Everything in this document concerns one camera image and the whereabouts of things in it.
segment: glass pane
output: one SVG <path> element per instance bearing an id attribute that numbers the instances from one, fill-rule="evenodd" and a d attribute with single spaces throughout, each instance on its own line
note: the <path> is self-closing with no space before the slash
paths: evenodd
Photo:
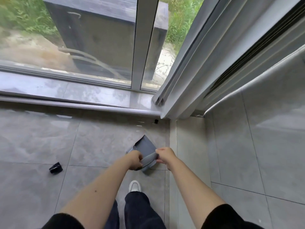
<path id="1" fill-rule="evenodd" d="M 0 0 L 0 66 L 131 86 L 137 0 Z"/>
<path id="2" fill-rule="evenodd" d="M 160 0 L 141 89 L 164 83 L 203 0 Z"/>

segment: window sill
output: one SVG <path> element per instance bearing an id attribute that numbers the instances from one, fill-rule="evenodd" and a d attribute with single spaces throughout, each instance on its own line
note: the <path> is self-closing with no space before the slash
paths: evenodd
<path id="1" fill-rule="evenodd" d="M 9 96 L 22 96 L 35 99 L 64 101 L 146 110 L 147 114 L 160 116 L 160 108 L 151 101 L 153 94 L 130 90 L 103 87 L 91 84 L 56 80 L 17 73 L 0 72 L 0 93 Z"/>

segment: white sneaker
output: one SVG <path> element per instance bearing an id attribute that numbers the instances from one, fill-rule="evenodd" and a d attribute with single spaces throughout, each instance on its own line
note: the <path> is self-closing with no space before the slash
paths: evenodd
<path id="1" fill-rule="evenodd" d="M 133 192 L 133 191 L 141 191 L 141 185 L 138 181 L 133 180 L 130 184 L 129 184 L 129 192 Z"/>

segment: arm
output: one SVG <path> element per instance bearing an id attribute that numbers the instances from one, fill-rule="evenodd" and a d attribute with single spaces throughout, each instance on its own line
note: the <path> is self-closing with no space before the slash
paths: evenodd
<path id="1" fill-rule="evenodd" d="M 166 164 L 172 172 L 195 227 L 201 228 L 211 211 L 225 202 L 179 160 L 171 148 L 160 148 L 156 152 L 157 162 Z"/>
<path id="2" fill-rule="evenodd" d="M 85 229 L 104 228 L 127 170 L 142 166 L 141 159 L 142 155 L 139 151 L 132 151 L 116 160 L 60 212 L 72 215 Z"/>

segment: dark pants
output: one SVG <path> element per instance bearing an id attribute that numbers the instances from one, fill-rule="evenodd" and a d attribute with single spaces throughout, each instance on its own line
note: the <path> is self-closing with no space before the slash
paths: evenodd
<path id="1" fill-rule="evenodd" d="M 151 208 L 148 197 L 142 192 L 130 192 L 125 197 L 126 229 L 165 229 L 160 216 Z M 114 201 L 105 229 L 119 229 L 117 202 Z"/>

